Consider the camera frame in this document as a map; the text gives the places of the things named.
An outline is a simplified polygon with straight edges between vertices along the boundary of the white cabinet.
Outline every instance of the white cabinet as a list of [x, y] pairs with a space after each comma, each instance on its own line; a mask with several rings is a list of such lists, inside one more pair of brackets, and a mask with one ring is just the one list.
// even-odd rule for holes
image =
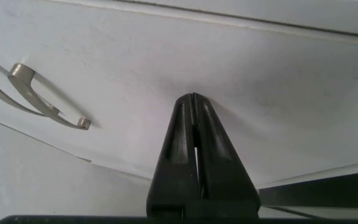
[[175, 100], [197, 92], [212, 101], [256, 185], [358, 163], [358, 37], [85, 3], [0, 0], [0, 65], [34, 69], [52, 90], [34, 89], [89, 117], [89, 130], [2, 101], [0, 123], [151, 178]]
[[226, 16], [358, 34], [358, 0], [134, 0]]
[[9, 215], [146, 216], [150, 180], [82, 161], [0, 125], [0, 220]]

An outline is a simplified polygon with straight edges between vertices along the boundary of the black plastic part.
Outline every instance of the black plastic part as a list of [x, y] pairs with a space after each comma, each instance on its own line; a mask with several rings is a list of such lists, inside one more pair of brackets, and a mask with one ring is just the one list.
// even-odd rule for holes
[[147, 216], [257, 218], [259, 207], [257, 191], [212, 104], [197, 93], [179, 98], [147, 198]]
[[81, 216], [57, 216], [57, 215], [13, 215], [3, 218], [0, 224], [112, 224], [112, 223], [260, 223], [260, 224], [350, 224], [358, 223], [358, 220], [328, 220], [328, 219], [285, 219], [285, 218], [132, 218], [132, 217], [81, 217]]
[[191, 94], [175, 103], [147, 197], [148, 217], [182, 217], [185, 204], [201, 198], [198, 187]]
[[358, 208], [358, 174], [259, 190], [263, 205]]

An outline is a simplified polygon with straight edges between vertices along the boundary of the cabinet drawer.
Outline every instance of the cabinet drawer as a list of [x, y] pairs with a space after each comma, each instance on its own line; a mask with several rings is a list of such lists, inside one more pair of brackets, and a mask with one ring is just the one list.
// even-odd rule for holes
[[1, 101], [0, 123], [95, 164], [152, 177], [175, 100], [191, 92], [211, 100], [254, 184], [358, 163], [358, 37], [128, 2], [0, 0], [0, 65], [15, 63], [92, 123]]

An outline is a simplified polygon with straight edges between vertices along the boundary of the black clamp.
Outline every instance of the black clamp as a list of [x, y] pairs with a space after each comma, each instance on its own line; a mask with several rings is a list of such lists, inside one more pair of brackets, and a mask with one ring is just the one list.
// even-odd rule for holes
[[209, 100], [197, 93], [177, 99], [147, 216], [258, 218], [259, 207], [258, 193]]

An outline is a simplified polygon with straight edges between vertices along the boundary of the white wall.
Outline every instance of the white wall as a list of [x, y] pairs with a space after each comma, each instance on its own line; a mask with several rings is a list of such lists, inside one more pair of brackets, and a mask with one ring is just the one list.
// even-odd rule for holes
[[149, 186], [150, 180], [90, 164], [0, 125], [0, 219], [144, 216]]

